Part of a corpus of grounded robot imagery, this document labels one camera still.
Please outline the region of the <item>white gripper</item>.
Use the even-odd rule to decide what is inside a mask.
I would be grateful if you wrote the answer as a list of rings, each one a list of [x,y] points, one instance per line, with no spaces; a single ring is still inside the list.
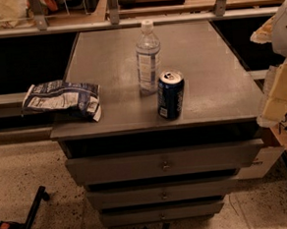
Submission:
[[[251,42],[266,44],[271,41],[276,54],[287,57],[287,0],[279,7],[275,17],[269,18],[255,30]],[[287,114],[287,58],[279,67],[270,66],[264,80],[257,122],[271,128]]]

